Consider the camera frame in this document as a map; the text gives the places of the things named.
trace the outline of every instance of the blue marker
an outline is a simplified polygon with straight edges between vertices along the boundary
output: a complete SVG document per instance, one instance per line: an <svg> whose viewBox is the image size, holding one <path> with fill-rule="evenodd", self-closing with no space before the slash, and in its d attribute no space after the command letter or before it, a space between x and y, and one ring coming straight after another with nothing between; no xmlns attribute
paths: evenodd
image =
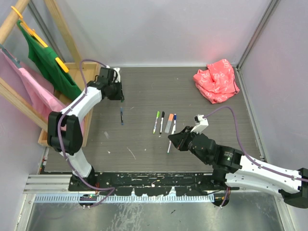
<svg viewBox="0 0 308 231"><path fill-rule="evenodd" d="M120 110L121 110L121 124L124 125L124 122L123 122L123 109L122 109L122 107L120 107Z"/></svg>

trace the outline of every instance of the green marker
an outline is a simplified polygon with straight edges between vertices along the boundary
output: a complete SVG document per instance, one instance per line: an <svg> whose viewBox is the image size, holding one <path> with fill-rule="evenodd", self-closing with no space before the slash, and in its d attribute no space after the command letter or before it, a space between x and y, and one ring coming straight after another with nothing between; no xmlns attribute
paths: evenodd
<svg viewBox="0 0 308 231"><path fill-rule="evenodd" d="M159 118L159 111L156 114L156 120L155 120L154 129L153 129L153 134L155 134L155 131L156 131L156 125L157 125L158 118Z"/></svg>

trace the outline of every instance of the scratched floor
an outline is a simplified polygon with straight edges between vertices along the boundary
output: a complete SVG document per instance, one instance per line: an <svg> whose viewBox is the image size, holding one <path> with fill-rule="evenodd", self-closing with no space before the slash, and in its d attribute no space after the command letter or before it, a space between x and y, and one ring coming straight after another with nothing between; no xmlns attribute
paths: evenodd
<svg viewBox="0 0 308 231"><path fill-rule="evenodd" d="M157 111L165 111L164 128L169 113L176 113L177 132L194 126L196 114L208 114L229 105L235 112L239 133L247 152L259 157L255 136L248 117L243 93L221 104L211 104L195 87L193 75L198 67L126 67L121 80L125 101L103 100L94 107L88 144L83 151L96 171L199 171L210 172L190 152L174 147L167 154L167 134L153 134ZM124 125L120 121L123 108ZM228 109L212 115L204 134L216 143L239 148L234 121ZM49 151L46 171L69 171L63 158Z"/></svg>

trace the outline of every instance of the clothes hanger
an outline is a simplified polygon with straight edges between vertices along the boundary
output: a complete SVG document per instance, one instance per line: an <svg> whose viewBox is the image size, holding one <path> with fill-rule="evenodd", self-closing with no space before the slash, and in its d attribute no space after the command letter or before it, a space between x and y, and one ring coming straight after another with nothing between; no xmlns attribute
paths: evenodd
<svg viewBox="0 0 308 231"><path fill-rule="evenodd" d="M13 6L11 6L11 8L18 14L19 19L21 21L20 25L23 26L23 28L26 30L26 32L29 35L33 36L42 47L44 47L44 48L48 47L48 45L35 33L35 30L31 29L27 25L27 23L24 21L24 17L19 13L19 11L15 7L13 7ZM58 63L58 65L64 70L64 72L67 73L68 72L68 68L63 63L63 61L59 57L56 57L55 60Z"/></svg>
<svg viewBox="0 0 308 231"><path fill-rule="evenodd" d="M15 66L19 69L22 68L21 65L19 64L20 61L17 61L16 59L14 59L13 56L11 56L11 54L2 46L2 44L0 43L0 49L2 50L2 52L15 64Z"/></svg>

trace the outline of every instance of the crumpled red fabric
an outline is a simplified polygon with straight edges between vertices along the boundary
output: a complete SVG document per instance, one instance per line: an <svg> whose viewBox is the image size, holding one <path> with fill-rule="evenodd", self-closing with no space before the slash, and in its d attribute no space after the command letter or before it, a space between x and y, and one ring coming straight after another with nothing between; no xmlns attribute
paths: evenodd
<svg viewBox="0 0 308 231"><path fill-rule="evenodd" d="M222 59L206 65L208 70L198 70L193 76L200 93L211 103L222 103L239 93L234 70L228 60Z"/></svg>

